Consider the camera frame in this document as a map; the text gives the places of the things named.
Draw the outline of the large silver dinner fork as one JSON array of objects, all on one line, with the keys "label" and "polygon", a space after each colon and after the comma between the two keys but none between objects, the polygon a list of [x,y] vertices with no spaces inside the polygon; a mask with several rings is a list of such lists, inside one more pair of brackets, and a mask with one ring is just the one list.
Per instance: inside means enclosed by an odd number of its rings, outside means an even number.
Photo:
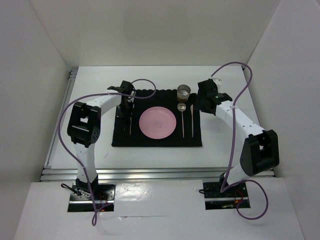
[{"label": "large silver dinner fork", "polygon": [[130,117],[130,123],[129,123],[129,135],[132,134],[132,116]]}]

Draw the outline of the black cloth placemat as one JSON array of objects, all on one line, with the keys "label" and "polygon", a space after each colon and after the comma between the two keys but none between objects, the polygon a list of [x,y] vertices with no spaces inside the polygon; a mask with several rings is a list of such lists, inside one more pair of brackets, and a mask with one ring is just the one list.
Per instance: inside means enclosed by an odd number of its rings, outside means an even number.
[{"label": "black cloth placemat", "polygon": [[[191,126],[191,105],[195,104],[197,94],[191,93],[186,104],[187,109],[184,111],[184,138],[182,134],[182,116],[177,105],[177,90],[162,89],[148,99],[135,99],[133,101],[133,116],[131,135],[129,135],[129,127],[124,131],[125,121],[123,117],[117,117],[117,109],[115,112],[115,123],[113,130],[113,138],[111,145],[113,147],[202,147],[201,136],[201,118],[198,110],[193,111],[194,136],[192,138]],[[176,118],[176,128],[174,132],[164,139],[151,139],[145,136],[139,127],[139,119],[141,114],[151,107],[164,107],[169,109]]]}]

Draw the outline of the silver table knife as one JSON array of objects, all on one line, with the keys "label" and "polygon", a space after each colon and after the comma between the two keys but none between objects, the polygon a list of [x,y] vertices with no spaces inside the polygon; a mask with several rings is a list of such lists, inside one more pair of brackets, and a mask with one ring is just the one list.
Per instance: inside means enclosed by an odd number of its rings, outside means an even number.
[{"label": "silver table knife", "polygon": [[194,105],[190,105],[190,114],[191,114],[191,137],[194,137]]}]

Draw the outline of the metal cup with brown sleeve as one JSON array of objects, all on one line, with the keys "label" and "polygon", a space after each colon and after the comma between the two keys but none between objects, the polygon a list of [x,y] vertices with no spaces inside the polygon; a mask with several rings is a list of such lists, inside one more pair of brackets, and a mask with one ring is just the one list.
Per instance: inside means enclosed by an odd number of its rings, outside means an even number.
[{"label": "metal cup with brown sleeve", "polygon": [[188,101],[188,98],[191,93],[191,88],[188,85],[181,84],[177,87],[177,100],[180,103],[185,103]]}]

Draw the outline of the silver spoon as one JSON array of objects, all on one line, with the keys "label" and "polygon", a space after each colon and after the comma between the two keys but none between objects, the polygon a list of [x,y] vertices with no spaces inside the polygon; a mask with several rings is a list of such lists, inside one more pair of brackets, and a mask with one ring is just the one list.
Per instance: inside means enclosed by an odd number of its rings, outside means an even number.
[{"label": "silver spoon", "polygon": [[181,128],[182,128],[182,137],[185,137],[185,128],[184,128],[184,111],[186,110],[186,104],[184,102],[180,102],[177,105],[177,109],[181,112]]}]

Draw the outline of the pink plastic plate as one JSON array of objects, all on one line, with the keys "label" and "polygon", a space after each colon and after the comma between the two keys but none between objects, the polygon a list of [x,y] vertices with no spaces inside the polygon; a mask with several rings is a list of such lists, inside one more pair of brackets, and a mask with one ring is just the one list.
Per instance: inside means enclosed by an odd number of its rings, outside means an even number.
[{"label": "pink plastic plate", "polygon": [[160,140],[170,136],[176,129],[175,115],[161,106],[150,107],[139,118],[139,128],[148,138]]}]

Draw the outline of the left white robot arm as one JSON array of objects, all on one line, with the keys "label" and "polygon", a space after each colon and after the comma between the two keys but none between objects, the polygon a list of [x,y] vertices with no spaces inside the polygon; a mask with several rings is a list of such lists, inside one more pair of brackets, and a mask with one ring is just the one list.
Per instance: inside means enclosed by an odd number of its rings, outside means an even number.
[{"label": "left white robot arm", "polygon": [[81,161],[77,165],[76,187],[88,200],[99,195],[98,174],[95,167],[95,143],[101,133],[101,118],[116,108],[116,116],[127,123],[133,109],[135,88],[132,83],[122,81],[119,87],[111,86],[106,94],[87,102],[74,103],[67,126],[76,157]]}]

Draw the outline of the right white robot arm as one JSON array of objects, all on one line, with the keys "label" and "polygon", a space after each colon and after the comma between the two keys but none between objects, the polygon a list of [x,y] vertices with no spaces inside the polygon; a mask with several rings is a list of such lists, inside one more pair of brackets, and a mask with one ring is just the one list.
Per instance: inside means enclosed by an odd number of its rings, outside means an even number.
[{"label": "right white robot arm", "polygon": [[230,196],[236,185],[270,170],[280,163],[278,135],[254,123],[227,93],[220,93],[213,79],[199,82],[195,109],[213,114],[232,128],[230,156],[234,156],[236,139],[243,143],[239,163],[220,175],[218,190]]}]

